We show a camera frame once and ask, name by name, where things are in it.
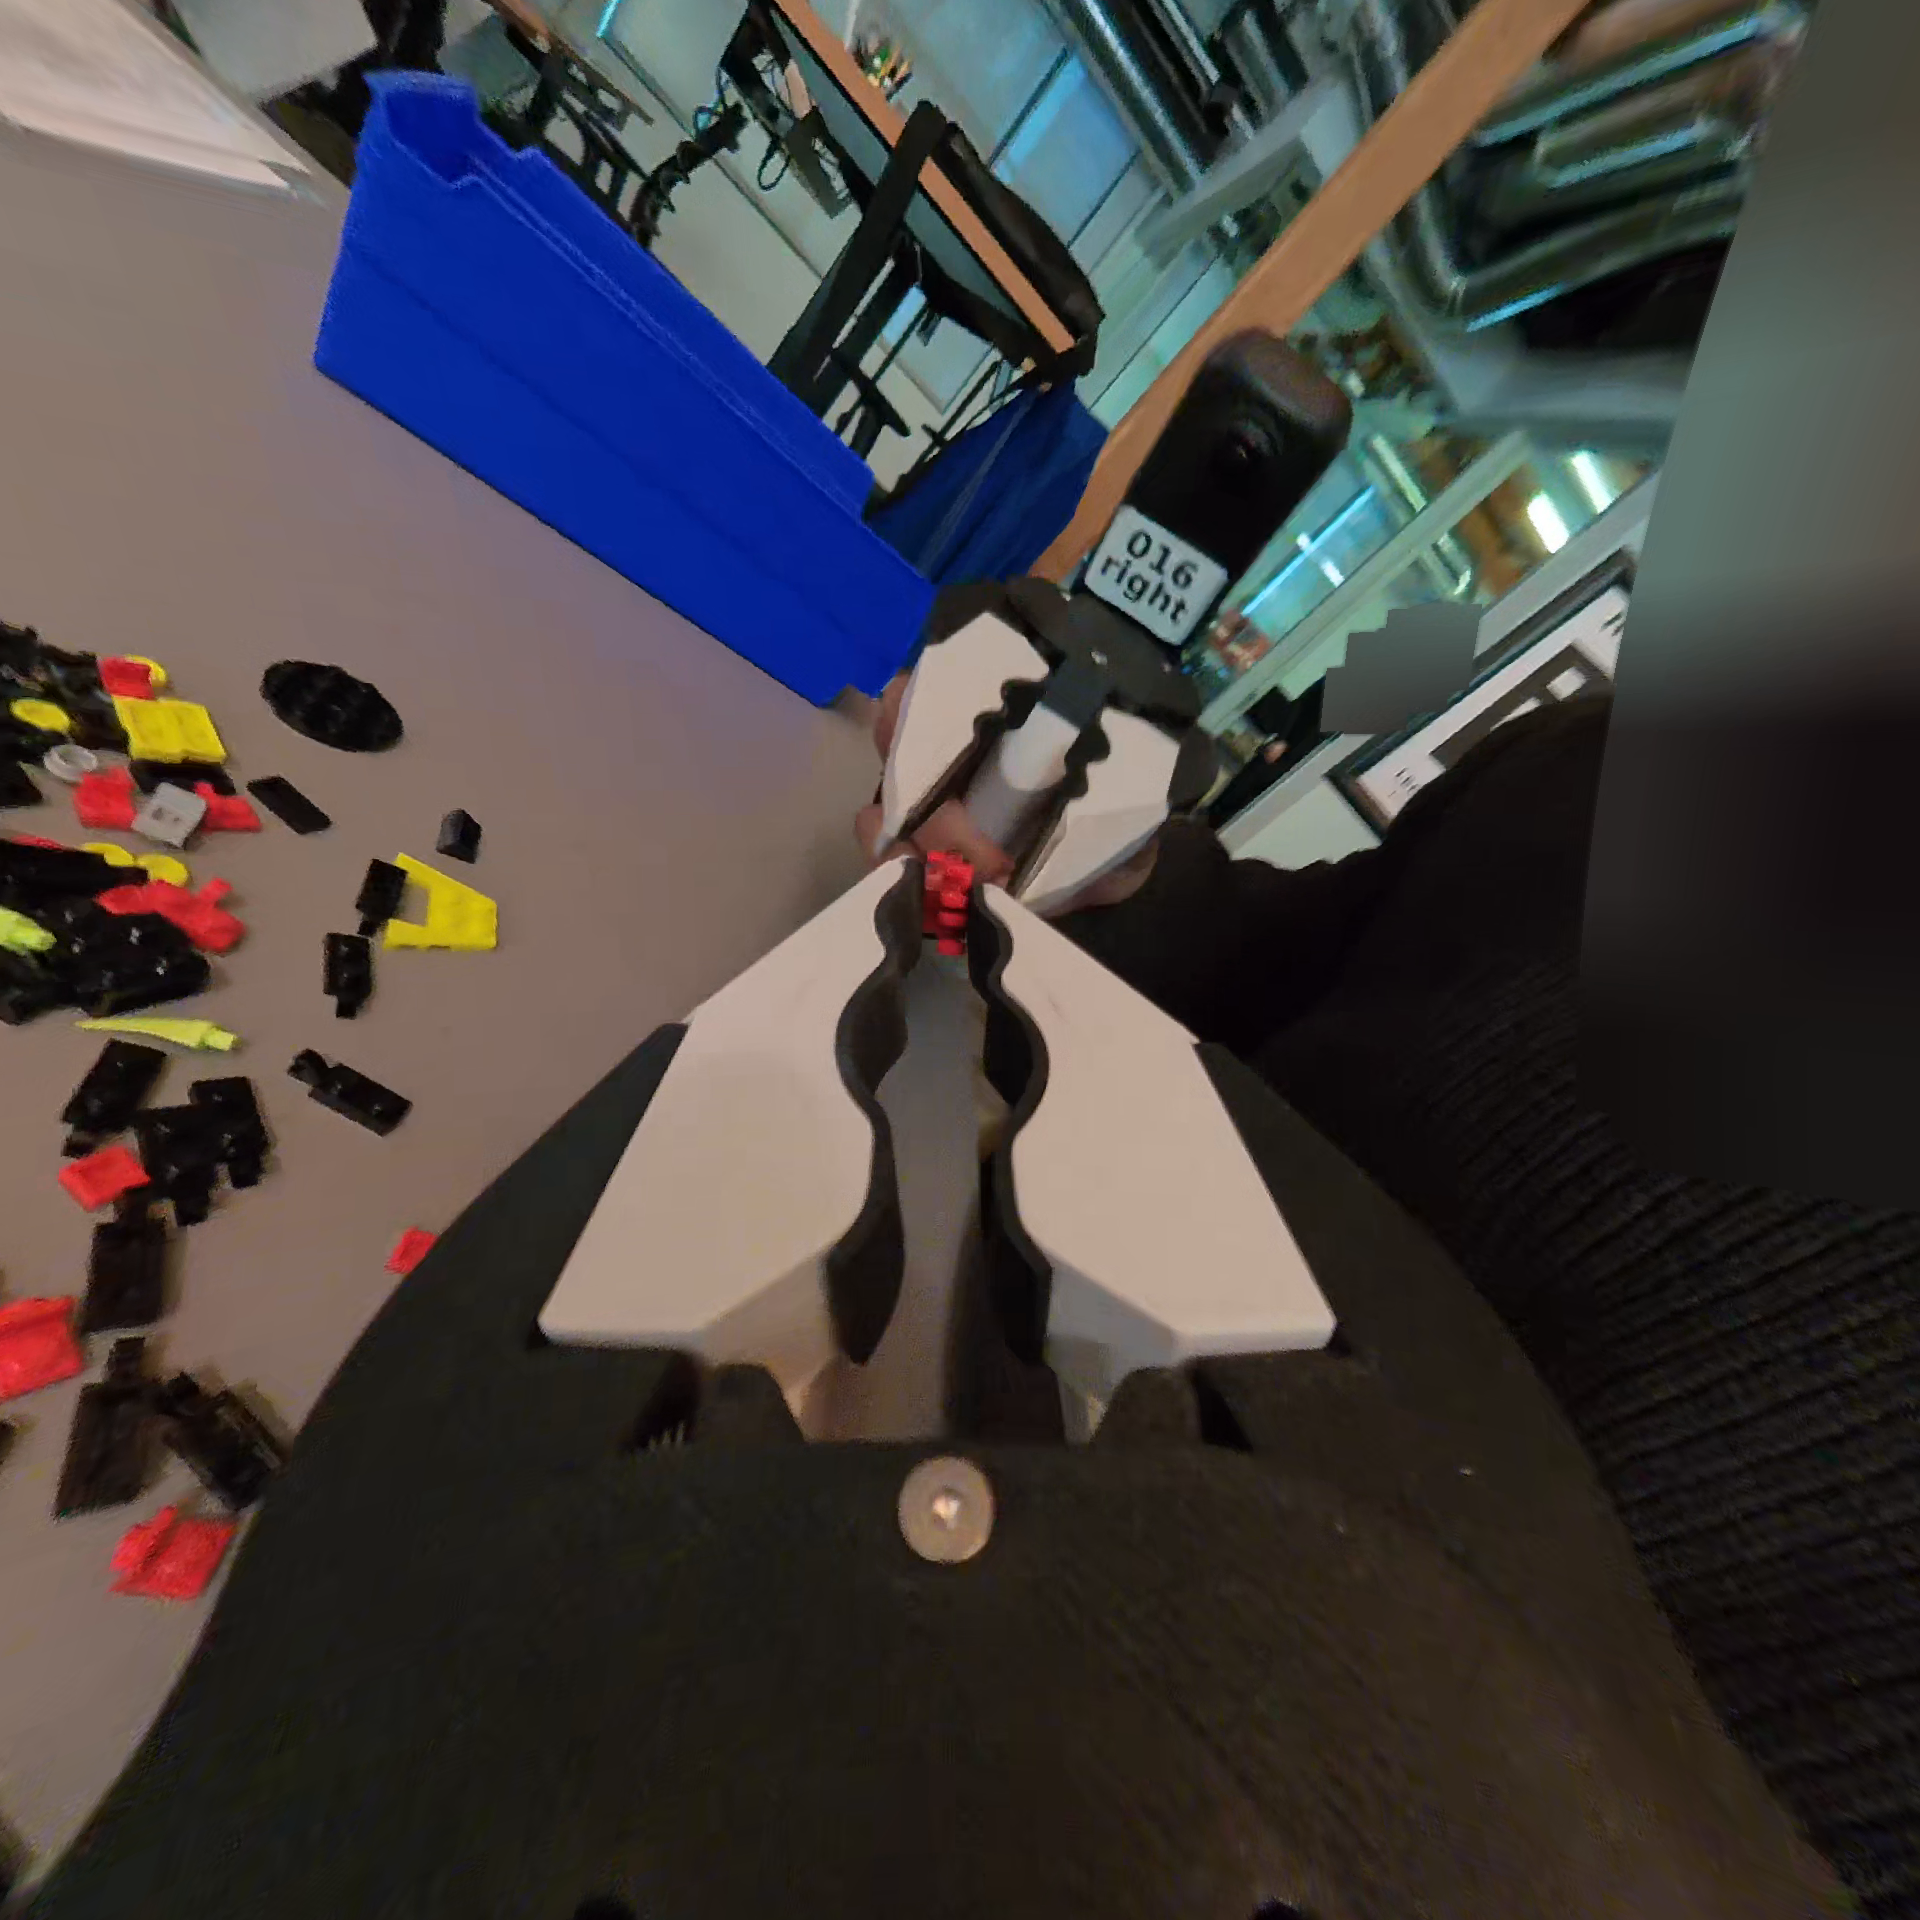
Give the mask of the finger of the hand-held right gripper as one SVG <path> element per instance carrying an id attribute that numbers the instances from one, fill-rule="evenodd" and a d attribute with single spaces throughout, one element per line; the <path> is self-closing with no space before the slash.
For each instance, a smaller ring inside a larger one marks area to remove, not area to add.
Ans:
<path id="1" fill-rule="evenodd" d="M 1050 793 L 1050 660 L 996 615 L 930 639 L 915 666 L 880 772 L 878 850 L 958 799 L 1007 858 Z"/>
<path id="2" fill-rule="evenodd" d="M 1115 876 L 1159 835 L 1179 762 L 1174 734 L 1138 715 L 1099 721 L 1103 755 L 1036 842 L 1036 911 L 1051 919 Z"/>

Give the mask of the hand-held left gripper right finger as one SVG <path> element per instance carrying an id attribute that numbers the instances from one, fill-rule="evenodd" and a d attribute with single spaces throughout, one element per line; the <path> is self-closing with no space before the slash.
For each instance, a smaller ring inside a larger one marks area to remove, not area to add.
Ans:
<path id="1" fill-rule="evenodd" d="M 1336 1309 L 1194 1033 L 996 884 L 967 966 L 1007 1109 L 980 1220 L 999 1307 L 1071 1439 L 1136 1373 L 1329 1351 Z"/>

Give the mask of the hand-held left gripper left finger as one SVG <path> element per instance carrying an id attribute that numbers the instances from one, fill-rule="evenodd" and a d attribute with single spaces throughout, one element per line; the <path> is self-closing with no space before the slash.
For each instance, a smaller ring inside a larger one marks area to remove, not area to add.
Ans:
<path id="1" fill-rule="evenodd" d="M 905 1282 L 892 1117 L 923 867 L 892 858 L 662 1031 L 665 1068 L 537 1314 L 546 1343 L 764 1370 L 810 1437 L 923 1435 L 875 1367 Z"/>

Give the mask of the yellow wedge lego plate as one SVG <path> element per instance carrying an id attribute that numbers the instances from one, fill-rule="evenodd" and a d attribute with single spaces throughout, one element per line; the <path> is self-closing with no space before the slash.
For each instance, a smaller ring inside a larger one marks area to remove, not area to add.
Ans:
<path id="1" fill-rule="evenodd" d="M 497 901 L 443 876 L 411 854 L 396 854 L 402 879 L 423 897 L 423 919 L 390 919 L 383 947 L 390 950 L 492 953 L 498 945 Z"/>

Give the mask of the small black round lego plate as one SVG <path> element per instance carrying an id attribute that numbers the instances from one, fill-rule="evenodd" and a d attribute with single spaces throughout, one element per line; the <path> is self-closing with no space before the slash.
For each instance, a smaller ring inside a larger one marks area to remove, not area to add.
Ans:
<path id="1" fill-rule="evenodd" d="M 335 751 L 390 751 L 402 741 L 393 702 L 337 662 L 275 660 L 258 692 L 289 730 Z"/>

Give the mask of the pile of loose lego pieces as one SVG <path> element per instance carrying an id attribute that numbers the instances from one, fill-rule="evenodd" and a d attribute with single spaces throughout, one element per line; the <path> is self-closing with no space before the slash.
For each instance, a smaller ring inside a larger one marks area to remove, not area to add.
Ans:
<path id="1" fill-rule="evenodd" d="M 55 1521 L 136 1503 L 160 1457 L 208 1498 L 134 1522 L 113 1550 L 113 1593 L 139 1599 L 204 1595 L 286 1461 L 235 1387 L 160 1375 L 148 1353 L 170 1309 L 174 1239 L 272 1164 L 248 1074 L 206 1074 L 174 1103 L 154 1099 L 170 1049 L 241 1044 L 211 1019 L 166 1015 L 206 994 L 216 962 L 250 935 L 233 887 L 195 882 L 178 853 L 208 833 L 260 827 L 208 710 L 170 685 L 158 660 L 71 653 L 6 625 L 6 809 L 42 805 L 48 777 L 79 825 L 143 842 L 6 833 L 6 1029 L 79 1015 L 79 1031 L 103 1036 L 57 1117 L 55 1180 L 91 1220 L 83 1286 L 6 1298 L 6 1405 L 81 1381 L 91 1347 L 111 1341 L 73 1405 Z"/>

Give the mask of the lego instruction booklet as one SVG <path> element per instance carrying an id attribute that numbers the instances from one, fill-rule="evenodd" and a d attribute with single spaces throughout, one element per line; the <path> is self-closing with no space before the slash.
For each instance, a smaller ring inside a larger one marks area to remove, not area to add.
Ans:
<path id="1" fill-rule="evenodd" d="M 167 175 L 304 198 L 307 161 L 113 3 L 3 4 L 6 129 Z"/>

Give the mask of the person's right hand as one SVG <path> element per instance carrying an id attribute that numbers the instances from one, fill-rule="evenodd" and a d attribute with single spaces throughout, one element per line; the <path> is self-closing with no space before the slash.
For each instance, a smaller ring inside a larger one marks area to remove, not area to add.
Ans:
<path id="1" fill-rule="evenodd" d="M 910 674 L 897 674 L 887 690 L 874 706 L 871 734 L 875 755 L 882 762 L 892 759 L 894 734 L 899 730 L 902 706 Z M 868 803 L 856 814 L 856 842 L 863 854 L 874 865 L 897 853 L 897 838 L 884 830 L 884 809 L 880 799 Z M 1016 873 L 1016 858 L 1009 854 L 979 820 L 969 814 L 962 799 L 945 799 L 936 806 L 910 837 L 910 846 L 922 854 L 954 853 L 972 865 L 975 877 L 996 884 L 1009 884 Z M 1079 893 L 1057 903 L 1051 917 L 1071 917 L 1084 909 L 1118 906 L 1136 897 L 1150 879 L 1161 853 L 1161 838 L 1153 837 L 1138 853 L 1122 865 L 1095 876 Z"/>

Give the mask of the blue plastic bin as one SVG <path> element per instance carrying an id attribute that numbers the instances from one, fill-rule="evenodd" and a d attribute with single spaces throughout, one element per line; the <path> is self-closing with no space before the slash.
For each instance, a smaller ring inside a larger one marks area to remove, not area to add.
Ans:
<path id="1" fill-rule="evenodd" d="M 1075 381 L 1009 398 L 866 515 L 936 587 L 1034 571 L 1078 513 L 1110 430 Z"/>
<path id="2" fill-rule="evenodd" d="M 817 706 L 932 587 L 871 469 L 463 81 L 372 75 L 319 373 Z"/>

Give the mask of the wooden beam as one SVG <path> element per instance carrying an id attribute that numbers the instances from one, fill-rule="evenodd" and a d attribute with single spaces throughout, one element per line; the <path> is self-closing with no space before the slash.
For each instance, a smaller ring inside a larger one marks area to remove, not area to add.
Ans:
<path id="1" fill-rule="evenodd" d="M 1582 3 L 1484 3 L 1414 75 L 1220 309 L 1115 423 L 1078 509 L 1034 571 L 1071 580 L 1112 524 L 1201 366 L 1246 330 L 1292 333 L 1476 124 L 1585 11 Z"/>

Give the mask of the wood edged black desk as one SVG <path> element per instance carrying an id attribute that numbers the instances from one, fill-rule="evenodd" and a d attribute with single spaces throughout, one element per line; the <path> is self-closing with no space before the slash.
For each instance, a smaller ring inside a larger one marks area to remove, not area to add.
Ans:
<path id="1" fill-rule="evenodd" d="M 866 371 L 910 297 L 992 350 L 1019 386 L 1090 373 L 1103 309 L 1067 242 L 1002 182 L 936 103 L 902 113 L 812 4 L 747 4 L 721 70 L 810 193 L 836 182 L 857 219 L 774 355 L 827 418 L 843 394 L 905 431 Z"/>
<path id="2" fill-rule="evenodd" d="M 727 93 L 692 114 L 679 143 L 654 167 L 627 143 L 651 114 L 606 77 L 537 4 L 492 3 L 505 41 L 534 70 L 521 93 L 482 108 L 482 121 L 515 154 L 552 157 L 643 252 L 654 252 L 674 197 L 699 170 L 735 154 L 751 114 Z"/>

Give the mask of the person's dark knit sweater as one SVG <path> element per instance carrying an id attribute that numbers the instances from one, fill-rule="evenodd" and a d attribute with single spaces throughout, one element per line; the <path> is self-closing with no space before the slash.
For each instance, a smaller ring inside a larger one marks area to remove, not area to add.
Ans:
<path id="1" fill-rule="evenodd" d="M 1655 1169 L 1578 1086 L 1568 966 L 1284 971 L 1251 1031 L 1523 1343 L 1862 1916 L 1916 1916 L 1916 1211 Z"/>

